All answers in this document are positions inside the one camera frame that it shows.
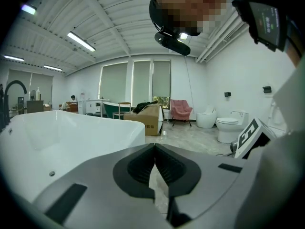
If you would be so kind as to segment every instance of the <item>ceiling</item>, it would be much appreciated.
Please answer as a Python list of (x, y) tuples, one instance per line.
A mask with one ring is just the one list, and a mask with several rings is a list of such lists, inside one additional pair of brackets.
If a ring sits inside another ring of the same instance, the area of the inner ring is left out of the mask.
[[(1, 54), (25, 59), (26, 64), (45, 64), (70, 74), (113, 58), (139, 54), (176, 54), (155, 40), (157, 30), (149, 16), (150, 0), (30, 0), (37, 8), (16, 18)], [(227, 5), (203, 33), (185, 40), (190, 57), (199, 57), (213, 36), (233, 14)], [(91, 52), (69, 38), (72, 31), (92, 45)]]

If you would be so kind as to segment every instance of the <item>fluorescent light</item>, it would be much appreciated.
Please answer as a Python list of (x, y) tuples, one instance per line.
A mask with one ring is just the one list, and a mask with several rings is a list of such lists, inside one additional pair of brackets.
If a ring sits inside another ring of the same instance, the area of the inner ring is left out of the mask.
[(88, 48), (91, 52), (95, 51), (95, 48), (91, 47), (88, 43), (86, 43), (83, 39), (75, 35), (73, 32), (69, 32), (68, 37), (77, 41), (79, 44), (83, 45), (85, 48)]
[(24, 61), (24, 59), (22, 59), (22, 58), (17, 58), (17, 57), (8, 56), (8, 55), (5, 55), (4, 58), (7, 58), (7, 59), (14, 59), (14, 60), (18, 60), (18, 61)]
[(30, 14), (35, 14), (35, 12), (36, 12), (36, 9), (34, 7), (26, 5), (26, 4), (24, 4), (22, 6), (21, 10), (26, 11), (26, 12), (28, 12)]
[(48, 66), (48, 65), (45, 65), (44, 68), (56, 70), (56, 71), (62, 71), (62, 69), (60, 69), (60, 68), (56, 68), (56, 67), (52, 67), (52, 66)]
[(180, 35), (180, 39), (182, 39), (182, 40), (186, 40), (187, 39), (187, 34), (185, 34), (185, 33), (181, 33), (181, 35)]

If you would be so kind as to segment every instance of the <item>tiled floor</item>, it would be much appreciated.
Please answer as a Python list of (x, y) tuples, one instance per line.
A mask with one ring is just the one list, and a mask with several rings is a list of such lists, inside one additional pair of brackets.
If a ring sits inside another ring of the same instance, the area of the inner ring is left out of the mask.
[[(146, 143), (161, 143), (173, 145), (187, 150), (211, 155), (230, 153), (230, 145), (217, 141), (218, 129), (199, 128), (196, 122), (177, 122), (174, 127), (171, 123), (164, 122), (161, 136), (145, 136)], [(156, 166), (153, 167), (149, 187), (155, 191), (155, 206), (164, 217), (168, 208), (168, 187)]]

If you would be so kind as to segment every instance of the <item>pink armchair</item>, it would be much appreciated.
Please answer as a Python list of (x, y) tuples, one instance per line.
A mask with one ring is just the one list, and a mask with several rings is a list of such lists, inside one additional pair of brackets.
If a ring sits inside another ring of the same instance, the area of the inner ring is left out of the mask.
[(171, 115), (173, 116), (172, 120), (174, 119), (175, 122), (173, 126), (176, 123), (176, 120), (184, 120), (189, 121), (190, 126), (190, 114), (193, 108), (191, 108), (186, 100), (173, 100), (171, 99)]

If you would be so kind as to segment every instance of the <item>faucet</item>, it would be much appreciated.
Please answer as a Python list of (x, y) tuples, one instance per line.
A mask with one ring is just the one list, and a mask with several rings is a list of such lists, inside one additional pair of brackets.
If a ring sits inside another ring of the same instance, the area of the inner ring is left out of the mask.
[(10, 86), (12, 86), (14, 84), (19, 84), (23, 88), (24, 94), (27, 94), (27, 89), (25, 88), (25, 85), (21, 81), (18, 81), (18, 80), (11, 81), (6, 86), (5, 92), (4, 92), (4, 122), (5, 122), (5, 125), (8, 125), (8, 123), (10, 123), (9, 96), (7, 95), (7, 93), (8, 93)]

